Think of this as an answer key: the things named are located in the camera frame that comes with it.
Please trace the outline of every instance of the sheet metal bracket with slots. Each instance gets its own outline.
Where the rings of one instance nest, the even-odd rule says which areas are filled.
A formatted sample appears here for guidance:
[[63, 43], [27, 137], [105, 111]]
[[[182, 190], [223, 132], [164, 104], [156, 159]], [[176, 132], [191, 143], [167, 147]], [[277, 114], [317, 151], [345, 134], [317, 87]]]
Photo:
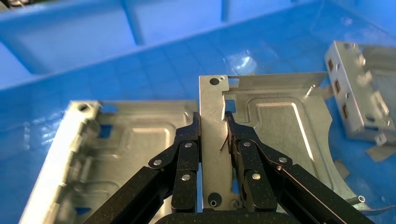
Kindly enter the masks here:
[[396, 48], [334, 42], [325, 61], [347, 136], [396, 144]]

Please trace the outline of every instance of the mounting hole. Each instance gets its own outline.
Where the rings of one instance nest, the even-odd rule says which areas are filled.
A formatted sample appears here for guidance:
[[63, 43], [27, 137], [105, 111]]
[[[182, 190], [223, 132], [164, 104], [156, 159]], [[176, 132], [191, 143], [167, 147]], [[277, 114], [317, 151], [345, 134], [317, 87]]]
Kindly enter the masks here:
[[89, 106], [87, 104], [80, 104], [78, 105], [77, 109], [81, 112], [85, 112], [89, 110]]
[[222, 199], [220, 194], [213, 192], [208, 196], [208, 203], [211, 207], [219, 207], [221, 205]]
[[370, 122], [375, 122], [375, 117], [373, 114], [366, 114], [366, 119]]
[[218, 85], [220, 81], [216, 78], [212, 78], [211, 80], [209, 80], [209, 83], [212, 85]]

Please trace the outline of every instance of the square hole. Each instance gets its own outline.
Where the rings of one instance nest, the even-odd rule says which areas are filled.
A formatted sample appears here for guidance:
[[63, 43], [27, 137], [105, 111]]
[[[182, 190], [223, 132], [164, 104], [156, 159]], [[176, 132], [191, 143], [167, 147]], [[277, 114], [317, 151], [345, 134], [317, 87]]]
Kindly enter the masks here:
[[333, 71], [334, 65], [331, 59], [327, 62], [327, 65], [329, 66], [329, 70]]
[[226, 99], [226, 111], [236, 113], [235, 101], [233, 99]]
[[339, 85], [337, 79], [334, 81], [334, 89], [335, 89], [335, 94], [338, 94], [341, 91], [341, 86]]
[[344, 119], [348, 118], [348, 109], [346, 104], [342, 106], [342, 116], [344, 117]]
[[110, 137], [112, 128], [113, 128], [112, 125], [100, 125], [100, 132], [98, 138], [108, 139]]

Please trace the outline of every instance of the blue plastic tray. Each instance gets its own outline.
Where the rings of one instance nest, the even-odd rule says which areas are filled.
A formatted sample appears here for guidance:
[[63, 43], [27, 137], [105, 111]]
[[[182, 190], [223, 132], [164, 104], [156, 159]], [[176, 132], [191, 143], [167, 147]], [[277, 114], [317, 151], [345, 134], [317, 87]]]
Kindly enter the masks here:
[[[361, 2], [84, 0], [0, 14], [0, 223], [18, 222], [70, 100], [198, 100], [198, 76], [235, 74], [230, 56], [248, 52], [255, 74], [325, 71], [333, 40], [395, 45], [396, 25], [360, 17]], [[348, 185], [372, 208], [396, 204], [396, 156], [372, 161], [373, 144], [346, 139], [327, 105]]]

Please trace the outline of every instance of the metal chassis part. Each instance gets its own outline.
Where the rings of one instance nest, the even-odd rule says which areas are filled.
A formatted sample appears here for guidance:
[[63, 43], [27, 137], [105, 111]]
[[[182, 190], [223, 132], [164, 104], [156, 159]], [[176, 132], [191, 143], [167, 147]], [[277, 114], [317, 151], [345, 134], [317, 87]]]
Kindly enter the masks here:
[[[182, 100], [71, 102], [20, 223], [82, 223], [171, 146], [176, 129], [191, 124], [197, 108], [197, 102]], [[103, 127], [110, 127], [106, 137]], [[171, 213], [170, 202], [165, 200], [153, 222]]]
[[[224, 129], [225, 100], [235, 101], [233, 117], [236, 123], [253, 127], [266, 145], [292, 157], [342, 198], [356, 196], [339, 175], [330, 155], [328, 130], [332, 118], [322, 97], [325, 90], [317, 88], [326, 75], [326, 72], [318, 72], [200, 77], [202, 158], [209, 161], [202, 163], [204, 208], [233, 210], [233, 201], [241, 203], [231, 191], [230, 169], [216, 169], [229, 167], [230, 163], [229, 156], [223, 155], [228, 150], [228, 143], [224, 143], [223, 138], [227, 135]], [[219, 83], [212, 85], [212, 79]], [[223, 203], [218, 207], [208, 204], [212, 192], [222, 197]], [[355, 207], [369, 209], [364, 203]]]
[[337, 107], [347, 136], [396, 144], [396, 126], [381, 93], [374, 87], [375, 74], [391, 77], [396, 49], [349, 42], [334, 42], [325, 55]]
[[[158, 224], [176, 223], [372, 223], [288, 156], [261, 143], [255, 130], [225, 113], [229, 153], [237, 170], [242, 209], [196, 213], [200, 147], [199, 114], [177, 130], [175, 143], [148, 162], [100, 207], [87, 224], [148, 223], [173, 193], [173, 214]], [[275, 212], [280, 203], [290, 214]]]

